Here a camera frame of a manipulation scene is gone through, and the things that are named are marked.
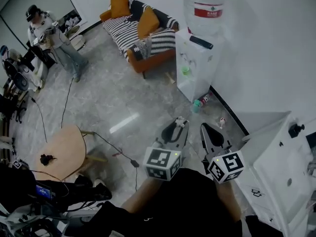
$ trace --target water bottle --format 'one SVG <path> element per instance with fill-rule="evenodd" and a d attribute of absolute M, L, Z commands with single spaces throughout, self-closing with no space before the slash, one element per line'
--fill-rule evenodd
<path fill-rule="evenodd" d="M 184 0 L 189 32 L 197 36 L 215 35 L 222 24 L 224 0 Z"/>
<path fill-rule="evenodd" d="M 207 103 L 208 100 L 210 100 L 212 97 L 212 93 L 208 93 L 205 96 L 203 96 L 200 101 L 201 101 L 201 105 L 205 105 Z"/>
<path fill-rule="evenodd" d="M 202 106 L 201 101 L 200 100 L 195 100 L 193 102 L 192 111 L 194 113 L 198 113 L 200 108 L 201 108 L 201 106 Z"/>

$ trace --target round wooden table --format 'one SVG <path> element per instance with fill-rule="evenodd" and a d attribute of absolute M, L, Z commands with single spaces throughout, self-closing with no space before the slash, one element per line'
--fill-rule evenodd
<path fill-rule="evenodd" d="M 106 159 L 87 155 L 83 134 L 93 135 L 94 132 L 81 131 L 76 125 L 65 126 L 57 132 L 36 158 L 36 171 L 46 172 L 57 179 L 44 173 L 36 173 L 36 179 L 63 181 L 80 171 L 92 160 L 107 162 Z M 44 166 L 40 161 L 41 155 L 51 155 L 56 159 Z"/>

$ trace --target sofa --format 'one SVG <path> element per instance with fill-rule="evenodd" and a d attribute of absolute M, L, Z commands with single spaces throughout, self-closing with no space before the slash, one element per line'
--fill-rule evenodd
<path fill-rule="evenodd" d="M 140 40 L 137 34 L 138 22 L 149 5 L 137 0 L 128 0 L 128 3 L 130 16 L 113 19 L 111 10 L 108 10 L 100 15 L 100 19 L 121 54 L 145 78 L 145 71 L 175 56 L 175 32 L 179 30 L 179 24 L 172 17 L 152 8 L 159 20 L 159 27 L 163 30 Z M 144 51 L 140 45 L 148 46 L 148 49 Z"/>

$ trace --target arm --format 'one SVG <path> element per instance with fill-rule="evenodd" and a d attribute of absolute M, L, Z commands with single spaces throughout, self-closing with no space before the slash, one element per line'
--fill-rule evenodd
<path fill-rule="evenodd" d="M 226 182 L 223 184 L 218 184 L 216 181 L 214 182 L 219 199 L 229 211 L 234 222 L 238 222 L 241 220 L 241 209 L 235 199 L 231 182 Z"/>
<path fill-rule="evenodd" d="M 142 186 L 135 192 L 121 208 L 125 209 L 129 213 L 137 213 L 140 211 L 153 196 L 157 193 L 161 187 L 163 181 L 155 178 L 147 178 Z"/>

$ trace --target black knob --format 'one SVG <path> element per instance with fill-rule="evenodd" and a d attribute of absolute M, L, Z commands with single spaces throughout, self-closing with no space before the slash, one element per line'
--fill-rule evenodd
<path fill-rule="evenodd" d="M 290 134 L 291 138 L 295 138 L 304 129 L 305 129 L 304 125 L 299 126 L 298 124 L 294 124 L 288 130 L 288 133 Z"/>

